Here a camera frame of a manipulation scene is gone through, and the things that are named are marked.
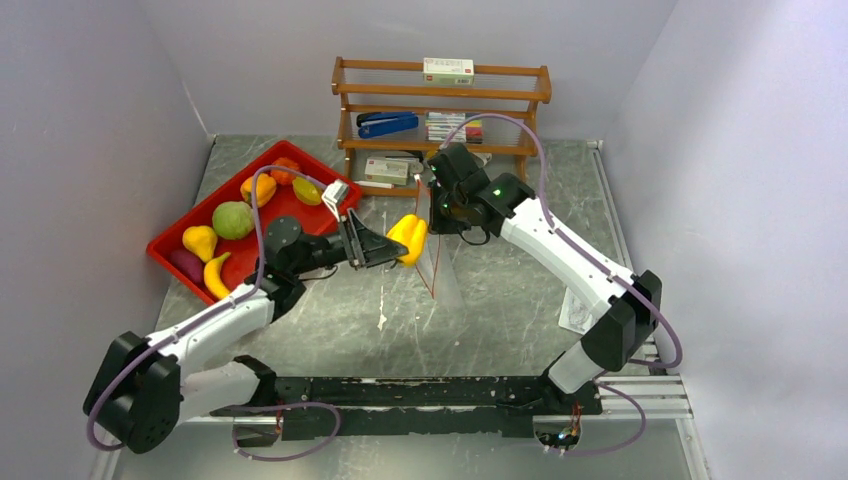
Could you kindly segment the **clear zip top bag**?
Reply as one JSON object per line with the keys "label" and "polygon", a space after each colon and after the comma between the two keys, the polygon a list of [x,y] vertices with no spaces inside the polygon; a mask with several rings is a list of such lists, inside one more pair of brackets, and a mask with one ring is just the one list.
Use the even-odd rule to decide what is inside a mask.
{"label": "clear zip top bag", "polygon": [[419,260],[414,267],[405,267],[400,263],[399,265],[406,270],[416,272],[417,278],[437,304],[450,309],[461,309],[465,306],[465,301],[458,286],[446,241],[442,236],[429,232],[431,197],[427,183],[421,174],[414,174],[413,180],[415,183],[412,189],[415,198],[413,208],[405,212],[395,223],[383,227],[381,233],[386,235],[407,214],[415,214],[424,219],[428,226],[428,236]]}

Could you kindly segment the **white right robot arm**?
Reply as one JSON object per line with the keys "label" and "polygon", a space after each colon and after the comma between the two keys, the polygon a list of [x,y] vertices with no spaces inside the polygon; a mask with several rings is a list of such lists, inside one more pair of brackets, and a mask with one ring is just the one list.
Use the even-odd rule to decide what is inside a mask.
{"label": "white right robot arm", "polygon": [[605,257],[554,217],[519,177],[490,178],[462,144],[438,151],[426,165],[434,176],[431,232],[461,234],[479,227],[507,241],[561,280],[594,318],[580,340],[544,372],[542,406],[565,413],[585,383],[621,370],[654,333],[660,279],[650,271],[636,275]]}

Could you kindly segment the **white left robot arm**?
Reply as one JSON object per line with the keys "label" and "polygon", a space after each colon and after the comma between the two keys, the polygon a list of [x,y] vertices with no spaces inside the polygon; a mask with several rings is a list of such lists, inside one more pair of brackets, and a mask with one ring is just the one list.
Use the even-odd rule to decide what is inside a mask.
{"label": "white left robot arm", "polygon": [[83,403],[91,446],[146,453],[197,416],[268,413],[278,403],[273,370],[250,356],[214,370],[202,368],[206,361],[288,313],[305,292],[301,274],[341,263],[414,265],[428,227],[409,214],[380,234],[348,211],[331,234],[307,234],[291,216],[271,221],[262,234],[255,273],[221,300],[169,329],[145,337],[128,331],[112,341]]}

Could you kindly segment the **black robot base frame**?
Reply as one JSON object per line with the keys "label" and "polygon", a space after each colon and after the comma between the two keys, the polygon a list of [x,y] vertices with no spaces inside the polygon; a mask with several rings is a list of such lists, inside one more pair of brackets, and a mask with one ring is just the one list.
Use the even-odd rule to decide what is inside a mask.
{"label": "black robot base frame", "polygon": [[275,376],[259,370],[259,388],[244,404],[213,410],[215,416],[281,415],[285,440],[339,436],[497,433],[532,438],[544,417],[572,420],[599,415],[596,386],[573,394],[543,376],[449,376],[420,378]]}

